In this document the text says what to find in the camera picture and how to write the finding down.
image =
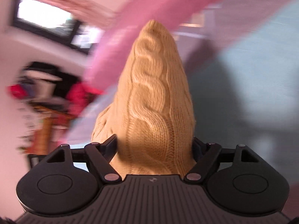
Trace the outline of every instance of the ridged black surface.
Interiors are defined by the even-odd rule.
[[[286,224],[281,213],[242,217],[214,205],[198,185],[179,176],[129,175],[107,185],[95,202],[71,216],[40,217],[25,213],[17,224]]]

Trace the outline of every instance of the window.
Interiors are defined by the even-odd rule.
[[[88,54],[103,31],[73,18],[60,8],[35,0],[15,0],[14,27]]]

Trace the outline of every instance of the window frame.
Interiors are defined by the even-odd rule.
[[[74,25],[74,28],[73,28],[70,36],[67,36],[67,37],[64,38],[62,36],[59,36],[55,33],[52,33],[50,31],[48,31],[47,29],[35,26],[35,25],[33,25],[29,22],[26,22],[22,19],[19,19],[18,18],[18,11],[19,11],[20,1],[21,0],[13,0],[13,15],[12,15],[11,26],[22,29],[22,30],[25,30],[25,31],[28,31],[28,32],[31,32],[31,33],[39,35],[39,36],[42,36],[42,37],[47,38],[49,40],[52,40],[54,42],[65,45],[65,46],[67,46],[71,49],[77,50],[81,53],[84,53],[84,54],[89,53],[90,49],[92,48],[92,46],[94,44],[92,44],[90,48],[79,48],[78,46],[72,44],[72,41],[73,41],[75,35],[77,34],[80,25],[83,24],[81,21],[76,20],[76,23]]]

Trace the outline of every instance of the ribbed knit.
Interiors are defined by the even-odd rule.
[[[176,44],[150,21],[133,44],[112,104],[99,114],[92,141],[116,133],[112,167],[127,174],[185,175],[195,164],[194,114]]]

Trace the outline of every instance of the pink curtain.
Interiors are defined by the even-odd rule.
[[[113,11],[90,0],[37,0],[65,10],[88,25],[107,29],[113,23]]]

